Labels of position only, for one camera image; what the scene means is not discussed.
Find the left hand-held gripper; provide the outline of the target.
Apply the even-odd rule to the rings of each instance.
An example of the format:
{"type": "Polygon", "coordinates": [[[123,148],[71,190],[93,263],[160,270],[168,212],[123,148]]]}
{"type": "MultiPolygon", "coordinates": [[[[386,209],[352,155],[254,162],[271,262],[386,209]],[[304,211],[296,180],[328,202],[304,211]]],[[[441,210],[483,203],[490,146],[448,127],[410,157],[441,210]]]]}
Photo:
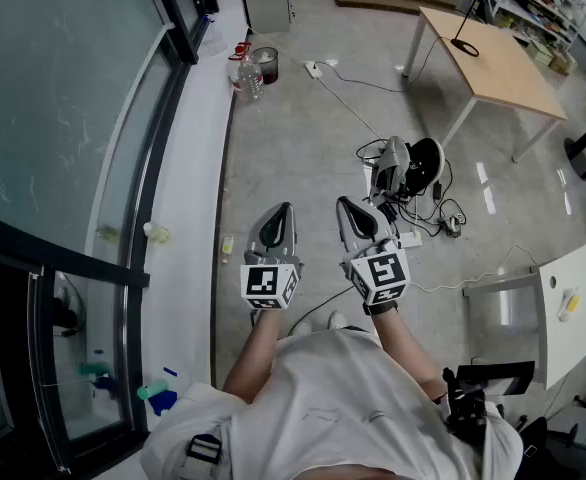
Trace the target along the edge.
{"type": "Polygon", "coordinates": [[[297,230],[291,203],[265,212],[252,226],[241,267],[241,297],[254,310],[286,310],[300,282],[297,230]]]}

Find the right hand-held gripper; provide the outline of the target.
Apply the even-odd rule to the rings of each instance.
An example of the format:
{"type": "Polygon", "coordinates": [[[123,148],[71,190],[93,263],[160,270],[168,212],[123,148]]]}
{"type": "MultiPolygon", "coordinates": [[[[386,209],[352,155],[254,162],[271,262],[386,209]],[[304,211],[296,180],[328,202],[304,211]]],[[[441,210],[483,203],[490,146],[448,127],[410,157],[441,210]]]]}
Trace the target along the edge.
{"type": "Polygon", "coordinates": [[[347,254],[341,266],[366,306],[399,300],[411,282],[406,252],[386,216],[350,196],[336,202],[339,233],[347,254]]]}

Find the black desk lamp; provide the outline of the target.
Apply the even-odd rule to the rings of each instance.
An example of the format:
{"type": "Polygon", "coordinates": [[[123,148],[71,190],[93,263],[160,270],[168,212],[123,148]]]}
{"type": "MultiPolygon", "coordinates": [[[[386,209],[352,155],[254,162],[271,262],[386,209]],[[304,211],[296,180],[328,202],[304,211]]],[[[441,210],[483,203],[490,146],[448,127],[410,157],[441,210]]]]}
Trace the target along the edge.
{"type": "Polygon", "coordinates": [[[478,57],[479,50],[471,43],[462,40],[460,38],[460,34],[471,15],[475,16],[481,23],[485,25],[492,25],[493,17],[488,7],[489,2],[487,0],[472,0],[455,37],[451,40],[451,44],[455,48],[471,57],[478,57]]]}

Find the person's right forearm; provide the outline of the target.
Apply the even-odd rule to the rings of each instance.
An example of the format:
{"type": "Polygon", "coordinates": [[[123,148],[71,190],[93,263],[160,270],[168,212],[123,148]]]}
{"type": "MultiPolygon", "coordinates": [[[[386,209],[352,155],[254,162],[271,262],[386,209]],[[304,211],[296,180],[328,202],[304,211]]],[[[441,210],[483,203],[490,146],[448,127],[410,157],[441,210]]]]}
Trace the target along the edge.
{"type": "Polygon", "coordinates": [[[398,311],[373,315],[383,350],[401,366],[431,400],[444,396],[447,387],[435,363],[412,335],[398,311]]]}

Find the grey handheld device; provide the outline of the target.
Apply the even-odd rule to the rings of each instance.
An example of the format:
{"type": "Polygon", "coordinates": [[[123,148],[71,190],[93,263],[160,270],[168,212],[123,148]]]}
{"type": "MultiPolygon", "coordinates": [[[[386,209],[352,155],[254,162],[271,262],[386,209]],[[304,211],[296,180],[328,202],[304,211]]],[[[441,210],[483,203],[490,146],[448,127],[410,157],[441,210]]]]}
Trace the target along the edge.
{"type": "Polygon", "coordinates": [[[371,171],[369,199],[372,205],[379,206],[386,196],[397,195],[405,184],[410,166],[407,144],[398,136],[392,136],[385,143],[380,157],[371,171]]]}

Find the black round device white rim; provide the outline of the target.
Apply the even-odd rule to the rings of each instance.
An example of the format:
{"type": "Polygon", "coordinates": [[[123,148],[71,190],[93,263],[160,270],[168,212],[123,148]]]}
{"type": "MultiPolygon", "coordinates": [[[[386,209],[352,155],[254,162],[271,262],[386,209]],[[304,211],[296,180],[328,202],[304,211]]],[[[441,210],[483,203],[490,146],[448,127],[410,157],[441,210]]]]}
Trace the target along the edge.
{"type": "Polygon", "coordinates": [[[444,150],[438,141],[429,137],[407,148],[410,163],[405,175],[405,188],[409,195],[417,195],[441,177],[445,165],[444,150]]]}

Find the pale yellow bottle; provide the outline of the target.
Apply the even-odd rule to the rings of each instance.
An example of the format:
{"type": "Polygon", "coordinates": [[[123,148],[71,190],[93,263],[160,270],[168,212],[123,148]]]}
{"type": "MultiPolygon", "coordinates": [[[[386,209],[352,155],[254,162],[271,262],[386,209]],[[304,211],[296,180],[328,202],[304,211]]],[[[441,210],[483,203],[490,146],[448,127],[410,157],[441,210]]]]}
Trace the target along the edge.
{"type": "Polygon", "coordinates": [[[170,239],[170,232],[154,222],[144,223],[143,232],[147,239],[153,243],[166,243],[170,239]]]}

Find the black trash bin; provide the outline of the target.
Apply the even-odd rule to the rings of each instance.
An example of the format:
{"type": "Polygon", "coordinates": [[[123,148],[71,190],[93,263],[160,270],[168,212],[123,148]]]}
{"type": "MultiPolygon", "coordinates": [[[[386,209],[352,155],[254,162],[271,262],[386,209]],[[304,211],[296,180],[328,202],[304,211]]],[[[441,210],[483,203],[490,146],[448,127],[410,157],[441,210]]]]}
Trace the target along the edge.
{"type": "Polygon", "coordinates": [[[273,84],[278,79],[278,56],[278,51],[273,47],[260,47],[252,54],[252,60],[259,66],[265,85],[273,84]]]}

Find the person's white shirt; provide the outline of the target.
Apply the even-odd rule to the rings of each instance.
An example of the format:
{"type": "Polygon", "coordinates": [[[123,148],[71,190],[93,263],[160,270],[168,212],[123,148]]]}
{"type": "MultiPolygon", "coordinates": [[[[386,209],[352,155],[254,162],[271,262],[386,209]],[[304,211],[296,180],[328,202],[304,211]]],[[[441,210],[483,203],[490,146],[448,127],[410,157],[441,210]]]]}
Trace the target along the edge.
{"type": "Polygon", "coordinates": [[[328,330],[284,339],[251,404],[191,386],[147,439],[149,480],[295,480],[321,467],[364,466],[408,480],[514,480],[519,434],[487,408],[471,445],[371,334],[328,330]],[[218,465],[186,456],[191,439],[222,443],[218,465]]]}

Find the blue plastic object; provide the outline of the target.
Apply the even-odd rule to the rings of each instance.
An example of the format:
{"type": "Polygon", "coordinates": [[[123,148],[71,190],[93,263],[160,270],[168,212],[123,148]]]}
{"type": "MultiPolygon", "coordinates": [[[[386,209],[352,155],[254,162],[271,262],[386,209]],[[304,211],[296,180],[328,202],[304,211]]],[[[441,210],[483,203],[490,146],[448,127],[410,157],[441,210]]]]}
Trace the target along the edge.
{"type": "Polygon", "coordinates": [[[171,390],[164,390],[156,393],[148,398],[154,414],[158,417],[162,415],[163,411],[168,411],[176,403],[178,395],[171,390]]]}

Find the wooden table white legs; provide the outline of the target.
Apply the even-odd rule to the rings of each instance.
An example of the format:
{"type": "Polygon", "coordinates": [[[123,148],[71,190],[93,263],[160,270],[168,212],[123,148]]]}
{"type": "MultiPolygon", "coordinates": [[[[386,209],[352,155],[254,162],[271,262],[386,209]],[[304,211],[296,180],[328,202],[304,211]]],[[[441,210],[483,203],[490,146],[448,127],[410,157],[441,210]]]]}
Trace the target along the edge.
{"type": "Polygon", "coordinates": [[[471,57],[451,44],[463,17],[429,7],[420,7],[402,76],[412,70],[425,29],[430,29],[449,56],[469,92],[468,100],[452,119],[440,145],[446,146],[478,102],[525,110],[545,118],[537,133],[519,145],[511,156],[518,162],[539,141],[567,119],[559,100],[524,49],[512,35],[493,25],[468,19],[460,38],[479,50],[471,57]]]}

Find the yellow white object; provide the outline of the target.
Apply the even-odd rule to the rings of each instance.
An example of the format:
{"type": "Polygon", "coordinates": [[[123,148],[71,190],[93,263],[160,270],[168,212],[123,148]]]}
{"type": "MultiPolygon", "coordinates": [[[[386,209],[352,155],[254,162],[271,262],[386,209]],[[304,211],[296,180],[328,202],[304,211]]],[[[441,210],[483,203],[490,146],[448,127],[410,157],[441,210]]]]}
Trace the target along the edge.
{"type": "Polygon", "coordinates": [[[560,322],[570,320],[578,308],[580,302],[579,291],[577,288],[570,288],[563,291],[563,297],[558,311],[560,322]]]}

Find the white table with hole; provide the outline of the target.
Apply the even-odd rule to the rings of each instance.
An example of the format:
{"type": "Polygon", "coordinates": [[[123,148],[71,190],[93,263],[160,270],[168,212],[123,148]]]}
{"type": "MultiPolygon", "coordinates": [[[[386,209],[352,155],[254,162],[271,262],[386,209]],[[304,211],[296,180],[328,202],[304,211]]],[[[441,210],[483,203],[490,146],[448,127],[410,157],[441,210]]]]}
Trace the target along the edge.
{"type": "Polygon", "coordinates": [[[534,265],[527,274],[466,285],[465,297],[533,290],[537,316],[537,378],[550,388],[586,356],[586,244],[553,261],[534,265]],[[572,318],[560,322],[563,291],[577,288],[580,302],[572,318]]]}

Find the pale cardboard box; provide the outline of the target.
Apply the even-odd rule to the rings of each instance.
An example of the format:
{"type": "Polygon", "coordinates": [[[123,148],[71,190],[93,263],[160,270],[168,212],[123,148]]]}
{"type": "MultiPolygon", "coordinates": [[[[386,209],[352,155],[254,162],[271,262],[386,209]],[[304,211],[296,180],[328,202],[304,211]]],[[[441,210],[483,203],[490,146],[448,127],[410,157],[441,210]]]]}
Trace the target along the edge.
{"type": "Polygon", "coordinates": [[[531,39],[525,49],[527,55],[534,61],[548,66],[553,60],[552,52],[546,47],[545,44],[539,42],[536,39],[531,39]]]}
{"type": "Polygon", "coordinates": [[[569,76],[577,67],[577,62],[568,51],[555,50],[549,68],[556,73],[569,76]]]}

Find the black window frame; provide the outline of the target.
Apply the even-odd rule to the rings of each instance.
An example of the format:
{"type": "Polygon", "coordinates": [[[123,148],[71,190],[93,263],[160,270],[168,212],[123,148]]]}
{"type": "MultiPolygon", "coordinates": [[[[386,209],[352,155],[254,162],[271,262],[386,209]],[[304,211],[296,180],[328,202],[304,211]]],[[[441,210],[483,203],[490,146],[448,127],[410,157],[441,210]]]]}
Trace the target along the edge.
{"type": "Polygon", "coordinates": [[[159,170],[217,0],[0,0],[0,480],[98,473],[147,435],[159,170]]]}

